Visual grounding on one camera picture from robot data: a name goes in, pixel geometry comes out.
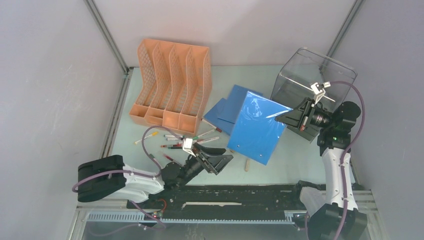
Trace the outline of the clear plastic drawer cabinet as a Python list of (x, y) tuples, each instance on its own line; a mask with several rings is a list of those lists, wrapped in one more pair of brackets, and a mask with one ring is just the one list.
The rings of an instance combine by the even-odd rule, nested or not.
[[(276, 77), (270, 99), (294, 109), (304, 98), (314, 97), (311, 86), (326, 82), (347, 82), (353, 85), (357, 72), (350, 66), (331, 57), (312, 51), (307, 47), (299, 48), (282, 67)], [(336, 84), (326, 87), (325, 95), (320, 99), (322, 106), (330, 112), (344, 102), (349, 85)], [(289, 130), (312, 142), (319, 134), (320, 128), (308, 127), (300, 131), (292, 126)]]

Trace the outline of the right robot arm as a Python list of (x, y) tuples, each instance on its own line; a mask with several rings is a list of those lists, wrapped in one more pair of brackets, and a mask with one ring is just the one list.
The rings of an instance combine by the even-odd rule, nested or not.
[(307, 209), (304, 229), (310, 240), (359, 240), (368, 225), (359, 211), (350, 179), (351, 129), (361, 115), (361, 108), (345, 101), (329, 112), (305, 98), (295, 109), (281, 113), (275, 120), (304, 131), (318, 127), (319, 155), (325, 170), (325, 196), (308, 184), (291, 194), (291, 204)]

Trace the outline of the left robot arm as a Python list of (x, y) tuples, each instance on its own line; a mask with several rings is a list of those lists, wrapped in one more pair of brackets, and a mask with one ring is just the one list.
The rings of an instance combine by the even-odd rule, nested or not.
[(81, 164), (72, 191), (81, 203), (123, 199), (153, 208), (167, 192), (185, 186), (201, 172), (218, 175), (234, 158), (224, 148), (206, 147), (197, 142), (185, 141), (182, 150), (188, 154), (183, 165), (172, 161), (158, 173), (131, 167), (118, 154)]

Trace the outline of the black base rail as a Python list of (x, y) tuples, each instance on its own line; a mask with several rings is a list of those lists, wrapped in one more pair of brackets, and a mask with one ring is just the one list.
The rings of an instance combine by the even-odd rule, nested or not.
[(171, 221), (284, 221), (302, 212), (299, 184), (186, 185), (139, 203), (143, 210), (164, 210)]

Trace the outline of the green cap marker upper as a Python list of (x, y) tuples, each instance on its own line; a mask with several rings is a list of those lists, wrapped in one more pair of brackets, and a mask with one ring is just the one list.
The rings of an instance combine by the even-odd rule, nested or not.
[(201, 137), (204, 137), (204, 136), (206, 136), (206, 135), (209, 135), (209, 134), (211, 134), (211, 133), (214, 133), (215, 131), (216, 131), (215, 129), (211, 129), (211, 130), (209, 130), (209, 131), (206, 131), (206, 132), (204, 132), (204, 133), (201, 133), (201, 134), (199, 134), (199, 135), (194, 136), (192, 139), (193, 139), (193, 140), (197, 140), (197, 139), (199, 139), (199, 138), (201, 138)]

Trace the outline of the white marker right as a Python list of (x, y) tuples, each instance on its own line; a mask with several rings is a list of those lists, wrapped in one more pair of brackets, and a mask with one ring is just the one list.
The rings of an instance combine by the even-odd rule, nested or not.
[(219, 139), (220, 139), (220, 137), (216, 136), (216, 137), (212, 137), (212, 138), (208, 138), (208, 139), (202, 139), (202, 140), (199, 139), (199, 140), (196, 141), (196, 143), (204, 144), (204, 143), (213, 142), (213, 141), (216, 141), (216, 140), (219, 140)]

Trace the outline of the orange plastic file organizer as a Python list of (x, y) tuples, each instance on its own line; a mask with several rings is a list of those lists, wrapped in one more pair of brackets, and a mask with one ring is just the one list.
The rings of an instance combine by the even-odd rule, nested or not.
[(130, 118), (195, 136), (213, 89), (209, 47), (145, 38), (137, 56), (142, 87)]

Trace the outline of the purple cap marker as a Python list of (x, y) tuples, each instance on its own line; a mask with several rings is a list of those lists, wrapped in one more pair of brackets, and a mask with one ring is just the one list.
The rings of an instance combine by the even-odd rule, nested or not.
[(166, 140), (167, 141), (177, 141), (177, 142), (182, 142), (184, 140), (196, 140), (195, 138), (175, 138), (175, 137), (167, 137)]

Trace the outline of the red pen lower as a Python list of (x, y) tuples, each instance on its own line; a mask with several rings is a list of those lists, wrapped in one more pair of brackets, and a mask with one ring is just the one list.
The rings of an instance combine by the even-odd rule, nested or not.
[(163, 155), (165, 158), (167, 158), (169, 161), (174, 162), (175, 160), (173, 158), (171, 158), (170, 156), (164, 154)]

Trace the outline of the tan eraser stick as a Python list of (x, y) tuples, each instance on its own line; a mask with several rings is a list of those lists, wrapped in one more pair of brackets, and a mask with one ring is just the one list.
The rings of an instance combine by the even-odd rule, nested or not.
[(251, 160), (249, 158), (247, 158), (246, 161), (245, 161), (245, 165), (244, 165), (244, 171), (245, 172), (248, 172), (249, 171), (249, 169), (250, 169), (250, 162), (251, 162)]

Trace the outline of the red marker in cluster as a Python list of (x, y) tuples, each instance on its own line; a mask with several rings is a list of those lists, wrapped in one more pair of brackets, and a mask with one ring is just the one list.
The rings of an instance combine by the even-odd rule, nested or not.
[(164, 144), (164, 145), (161, 145), (160, 147), (161, 148), (180, 148), (182, 146), (182, 144), (183, 144), (183, 142), (180, 141), (180, 142), (177, 142), (175, 144)]

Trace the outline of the blue folder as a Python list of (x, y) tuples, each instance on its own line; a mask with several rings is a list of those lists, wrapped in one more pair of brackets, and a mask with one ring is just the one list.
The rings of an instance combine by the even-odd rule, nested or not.
[(248, 91), (229, 136), (227, 147), (267, 165), (286, 125), (276, 117), (293, 109)]
[(263, 95), (261, 92), (235, 84), (231, 89), (222, 110), (217, 115), (218, 119), (234, 124), (248, 92), (252, 92), (259, 96)]
[(237, 117), (241, 110), (242, 103), (240, 101), (230, 101), (221, 98), (204, 116), (203, 119), (213, 126), (221, 129), (227, 135), (231, 135)]

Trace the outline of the yellow cap marker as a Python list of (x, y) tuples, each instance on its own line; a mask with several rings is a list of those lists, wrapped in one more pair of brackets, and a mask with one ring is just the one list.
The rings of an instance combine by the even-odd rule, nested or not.
[(141, 138), (141, 139), (139, 139), (139, 140), (136, 140), (136, 141), (134, 142), (134, 144), (135, 144), (135, 145), (140, 144), (143, 140), (146, 140), (146, 139), (148, 139), (148, 138), (154, 137), (154, 136), (156, 136), (158, 133), (159, 133), (158, 131), (155, 131), (155, 132), (153, 132), (153, 133), (151, 133), (151, 134), (149, 134), (149, 135), (147, 135), (147, 136), (145, 136), (145, 137), (143, 137), (143, 138)]

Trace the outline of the blue folder front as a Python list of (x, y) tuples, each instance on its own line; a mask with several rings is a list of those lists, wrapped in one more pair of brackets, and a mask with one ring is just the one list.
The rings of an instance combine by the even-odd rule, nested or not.
[(227, 147), (267, 165), (286, 125), (276, 117), (293, 109), (248, 91), (229, 136)]

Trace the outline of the brown cap marker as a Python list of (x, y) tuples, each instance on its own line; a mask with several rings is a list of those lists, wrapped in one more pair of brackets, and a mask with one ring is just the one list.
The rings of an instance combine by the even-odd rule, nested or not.
[(220, 128), (216, 127), (215, 125), (213, 125), (212, 123), (208, 122), (204, 118), (202, 118), (201, 121), (204, 122), (204, 123), (206, 123), (207, 125), (211, 126), (214, 130), (218, 131), (219, 133), (222, 132), (222, 130)]

